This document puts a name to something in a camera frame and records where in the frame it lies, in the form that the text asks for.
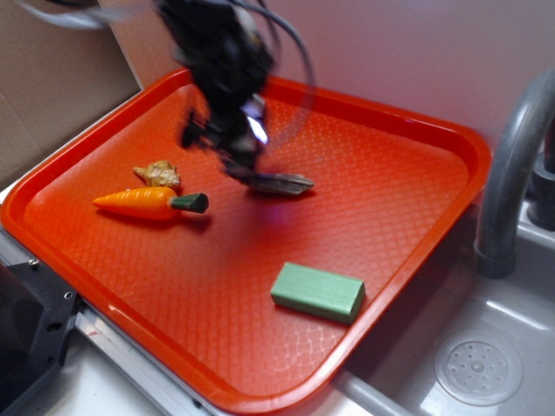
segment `sink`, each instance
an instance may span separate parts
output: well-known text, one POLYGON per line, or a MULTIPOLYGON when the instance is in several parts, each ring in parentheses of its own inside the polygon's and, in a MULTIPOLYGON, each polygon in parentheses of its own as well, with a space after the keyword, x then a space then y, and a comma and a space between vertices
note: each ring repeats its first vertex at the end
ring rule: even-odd
POLYGON ((345 370, 408 414, 553 415, 555 233, 521 221, 517 269, 492 280, 475 272, 476 218, 472 207, 345 370))

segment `drain cover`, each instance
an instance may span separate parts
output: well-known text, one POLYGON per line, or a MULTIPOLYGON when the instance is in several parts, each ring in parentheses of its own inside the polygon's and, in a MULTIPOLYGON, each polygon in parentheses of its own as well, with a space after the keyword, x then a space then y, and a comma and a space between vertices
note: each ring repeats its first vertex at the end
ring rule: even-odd
POLYGON ((434 370, 450 395, 473 406, 498 405, 522 381, 522 363, 514 348, 495 335, 476 331, 447 339, 435 355, 434 370))

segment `green sponge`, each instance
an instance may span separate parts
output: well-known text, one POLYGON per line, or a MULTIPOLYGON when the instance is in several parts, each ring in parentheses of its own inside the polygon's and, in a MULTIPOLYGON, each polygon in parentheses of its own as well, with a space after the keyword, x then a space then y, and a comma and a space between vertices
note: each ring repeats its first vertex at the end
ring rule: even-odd
POLYGON ((281 306, 352 323, 364 298, 364 281, 286 263, 271 298, 281 306))

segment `gray faucet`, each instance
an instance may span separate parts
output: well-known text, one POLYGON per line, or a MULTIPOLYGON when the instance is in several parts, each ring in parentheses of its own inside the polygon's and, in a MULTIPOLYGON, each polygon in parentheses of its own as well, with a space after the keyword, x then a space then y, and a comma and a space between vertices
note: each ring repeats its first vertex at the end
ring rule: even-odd
POLYGON ((554 120, 552 68, 521 95, 493 156, 474 243, 477 269, 483 276, 501 278, 513 273, 525 195, 531 199, 528 217, 532 223, 555 231, 554 120), (542 142, 543 152, 539 153, 542 142))

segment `orange tray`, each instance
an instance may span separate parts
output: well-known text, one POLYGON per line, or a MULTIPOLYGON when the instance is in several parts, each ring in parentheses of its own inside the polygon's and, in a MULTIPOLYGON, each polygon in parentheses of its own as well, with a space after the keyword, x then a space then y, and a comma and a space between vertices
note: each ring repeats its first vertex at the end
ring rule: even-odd
MULTIPOLYGON (((332 378, 480 191, 490 152, 464 127, 318 90, 302 132, 260 166, 316 186, 300 198, 261 195, 223 175, 213 153, 179 147, 190 88, 178 71, 110 114, 27 175, 1 221, 215 406, 274 412, 332 378), (209 196, 207 214, 161 223, 92 205, 142 186, 133 167, 159 159, 178 167, 181 194, 209 196), (276 306, 285 262, 362 279, 356 321, 276 306)), ((272 130, 303 91, 271 81, 272 130)))

